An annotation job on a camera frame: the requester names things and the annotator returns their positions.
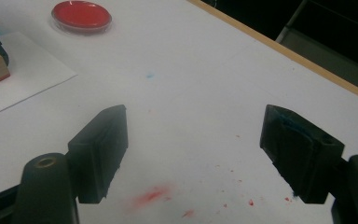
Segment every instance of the red paint spot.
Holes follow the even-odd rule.
[[[185,213],[182,215],[182,217],[193,217],[194,216],[194,210],[187,210],[185,211]]]
[[[145,207],[146,205],[153,203],[157,201],[158,199],[162,198],[163,196],[167,195],[170,192],[170,189],[168,187],[154,187],[153,190],[140,195],[133,199],[131,208],[132,209],[139,209],[142,207]]]

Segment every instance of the red plate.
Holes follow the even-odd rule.
[[[97,4],[86,1],[61,2],[51,12],[60,24],[72,28],[106,28],[112,20],[109,12]]]

